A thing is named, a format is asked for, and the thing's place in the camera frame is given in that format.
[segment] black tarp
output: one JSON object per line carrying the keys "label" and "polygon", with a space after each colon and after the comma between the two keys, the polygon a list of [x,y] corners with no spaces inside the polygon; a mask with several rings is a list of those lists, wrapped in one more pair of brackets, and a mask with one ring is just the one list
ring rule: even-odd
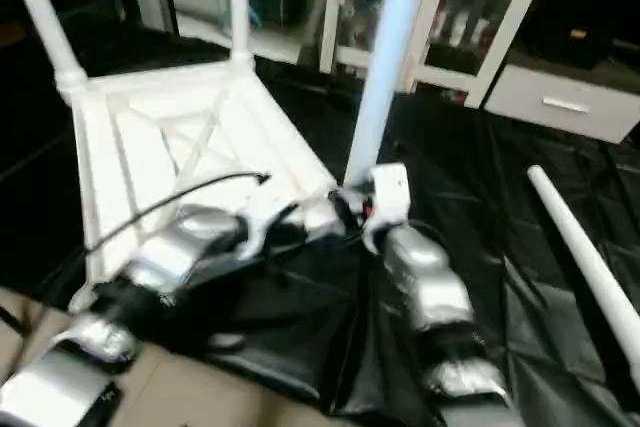
{"label": "black tarp", "polygon": [[[91,75],[221,55],[207,44],[130,27],[84,21],[68,31]],[[0,51],[0,68],[2,165],[9,166],[19,138],[41,144],[68,128],[68,115],[36,46]],[[258,72],[341,177],[357,86],[268,62],[259,62]],[[27,121],[39,115],[46,119],[42,139]],[[70,135],[58,155],[0,182],[7,223],[0,280],[34,295],[65,248],[81,238]],[[32,150],[25,146],[22,155]],[[407,165],[412,215],[439,232],[527,425],[640,425],[630,413],[640,403],[628,366],[525,174],[534,163],[545,168],[640,307],[638,151],[420,93],[396,98],[381,160]],[[431,425],[415,382],[411,338],[381,272],[358,242],[326,241],[194,295],[167,342],[324,412],[366,425]],[[214,352],[207,347],[213,330],[247,338],[240,351]]]}

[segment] wire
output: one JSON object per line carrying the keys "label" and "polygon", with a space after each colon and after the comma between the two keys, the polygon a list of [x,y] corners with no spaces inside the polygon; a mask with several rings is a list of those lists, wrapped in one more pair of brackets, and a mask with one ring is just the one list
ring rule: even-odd
{"label": "wire", "polygon": [[116,227],[111,232],[109,232],[107,235],[105,235],[100,240],[98,240],[98,242],[96,242],[95,245],[93,245],[93,247],[91,247],[87,251],[87,255],[94,253],[95,251],[100,249],[102,246],[104,246],[104,244],[106,244],[107,242],[112,240],[114,237],[116,237],[118,234],[121,234],[128,227],[130,227],[131,225],[135,224],[140,219],[142,219],[143,217],[146,217],[150,213],[158,210],[160,207],[164,207],[165,205],[170,204],[174,200],[178,200],[178,199],[184,197],[185,195],[188,195],[188,194],[190,194],[192,192],[195,192],[196,190],[203,189],[204,187],[208,187],[210,185],[217,184],[218,182],[222,182],[224,180],[238,179],[238,178],[241,178],[241,177],[254,177],[255,179],[258,180],[258,182],[260,184],[263,184],[267,180],[269,180],[269,178],[271,176],[269,174],[261,174],[259,172],[236,172],[236,173],[233,173],[233,174],[227,174],[227,175],[223,175],[223,176],[220,176],[220,177],[215,177],[213,179],[205,180],[204,182],[199,182],[199,183],[189,187],[188,189],[184,189],[184,190],[181,190],[181,191],[179,191],[179,192],[177,192],[177,193],[175,193],[173,195],[170,195],[169,197],[166,197],[166,198],[162,199],[161,201],[156,202],[155,204],[152,204],[151,206],[147,207],[146,209],[141,210],[140,212],[136,213],[129,220],[127,220],[126,222],[124,222],[120,226]]}
{"label": "wire", "polygon": [[42,299],[42,308],[38,311],[38,315],[33,321],[33,325],[28,336],[23,339],[22,343],[16,349],[3,383],[6,382],[9,377],[15,374],[16,370],[23,360],[24,354],[33,341],[34,333],[38,331],[38,329],[46,319],[48,312],[51,310],[51,307],[49,305],[56,301],[56,298],[60,295],[64,287],[66,287],[66,285],[75,277],[75,275],[80,271],[81,268],[84,268],[84,260],[87,255],[96,252],[98,249],[104,246],[107,242],[111,241],[118,234],[122,233],[128,227],[135,224],[150,213],[158,210],[159,208],[164,207],[165,205],[178,200],[185,195],[195,192],[196,190],[203,189],[205,187],[217,184],[218,182],[223,182],[225,180],[238,179],[242,177],[253,177],[257,179],[260,184],[263,184],[264,182],[269,180],[271,176],[269,174],[262,174],[259,172],[235,172],[199,182],[187,189],[172,194],[162,199],[161,201],[156,202],[155,204],[152,204],[144,210],[141,210],[140,212],[132,216],[129,220],[119,225],[107,235],[98,240],[98,242],[96,242],[90,249],[82,248],[77,255],[73,256],[67,262],[64,262],[62,267],[54,269],[56,275],[49,274],[45,280],[51,282],[52,284],[55,283],[55,285],[53,285],[53,287],[49,290],[45,289],[45,295],[43,295]]}

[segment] glass cabinet door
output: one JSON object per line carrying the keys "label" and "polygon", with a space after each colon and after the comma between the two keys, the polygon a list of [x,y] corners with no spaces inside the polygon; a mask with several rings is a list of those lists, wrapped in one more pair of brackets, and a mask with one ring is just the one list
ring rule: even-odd
{"label": "glass cabinet door", "polygon": [[343,0],[338,13],[338,45],[370,52],[381,5],[382,0]]}
{"label": "glass cabinet door", "polygon": [[422,0],[403,88],[466,93],[479,107],[531,0]]}
{"label": "glass cabinet door", "polygon": [[424,65],[477,75],[511,0],[439,0]]}

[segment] white pole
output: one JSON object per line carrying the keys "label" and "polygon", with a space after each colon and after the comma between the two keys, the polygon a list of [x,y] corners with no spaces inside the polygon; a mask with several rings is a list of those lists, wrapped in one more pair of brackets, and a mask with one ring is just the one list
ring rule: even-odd
{"label": "white pole", "polygon": [[364,181],[378,160],[413,23],[421,0],[384,0],[344,183]]}
{"label": "white pole", "polygon": [[539,165],[527,174],[558,227],[631,367],[640,392],[640,317],[580,223]]}
{"label": "white pole", "polygon": [[249,52],[249,0],[231,0],[231,31],[231,60],[253,66],[253,56]]}
{"label": "white pole", "polygon": [[67,92],[87,80],[76,60],[50,0],[24,0],[51,59],[58,89]]}

